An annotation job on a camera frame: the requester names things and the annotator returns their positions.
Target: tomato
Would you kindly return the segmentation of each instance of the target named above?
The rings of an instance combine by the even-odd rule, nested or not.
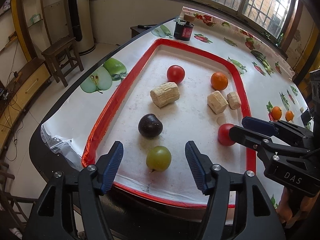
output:
[[[218,141],[225,146],[234,145],[236,142],[232,141],[229,137],[229,130],[231,127],[234,127],[231,123],[225,123],[219,127],[218,130]]]
[[[184,76],[184,69],[178,65],[172,65],[167,70],[167,79],[169,82],[175,82],[176,84],[179,84],[184,79]]]

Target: bolt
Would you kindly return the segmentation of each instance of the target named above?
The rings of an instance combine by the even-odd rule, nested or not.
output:
[[[59,178],[61,176],[62,176],[62,172],[61,171],[57,171],[57,172],[54,173],[54,177],[55,178]]]
[[[87,170],[88,171],[94,171],[96,169],[96,165],[94,165],[94,164],[91,164],[91,165],[89,165],[88,167],[87,167]]]
[[[212,168],[213,168],[215,171],[220,171],[220,170],[221,170],[221,166],[220,166],[219,164],[213,165]]]
[[[253,171],[247,171],[246,174],[247,174],[249,177],[253,177],[253,176],[254,176],[254,172],[253,172]]]

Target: orange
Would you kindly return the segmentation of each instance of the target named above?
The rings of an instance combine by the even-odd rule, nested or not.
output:
[[[285,119],[287,120],[287,122],[292,121],[293,118],[294,118],[294,114],[292,111],[289,110],[285,113]]]
[[[271,110],[271,115],[275,120],[279,120],[282,116],[282,110],[279,106],[274,106]]]
[[[211,85],[215,90],[224,90],[228,86],[228,78],[221,72],[213,73],[210,79]]]

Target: wooden drawer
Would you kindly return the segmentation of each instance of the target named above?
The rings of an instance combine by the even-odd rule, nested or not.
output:
[[[1,115],[0,117],[0,149],[3,148],[3,144],[10,133],[9,127],[11,127],[12,123],[14,123],[15,120],[19,117],[21,111],[22,111],[21,107],[19,107],[14,100],[11,100],[10,105],[7,106],[4,113]]]
[[[16,97],[16,103],[21,107],[25,108],[26,104],[33,97],[34,93],[41,87],[41,85],[48,80],[50,74],[45,66],[42,64],[21,86],[18,90]]]

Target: floor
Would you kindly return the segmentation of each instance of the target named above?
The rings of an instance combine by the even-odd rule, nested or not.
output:
[[[12,195],[28,198],[38,198],[44,189],[46,182],[30,161],[29,141],[37,128],[38,124],[51,109],[54,103],[63,95],[63,93],[89,68],[102,59],[105,55],[116,49],[118,46],[97,43],[96,49],[87,55],[81,56],[84,71],[80,72],[78,68],[74,69],[67,77],[68,87],[64,87],[62,82],[52,83],[42,92],[37,100],[30,107],[20,124],[17,135],[17,148],[14,143],[10,143],[6,153],[5,161],[10,165],[9,173],[15,176],[15,180],[8,182],[7,191]],[[21,205],[27,216],[30,214],[31,205]],[[76,224],[78,231],[83,230],[81,216],[76,213]]]

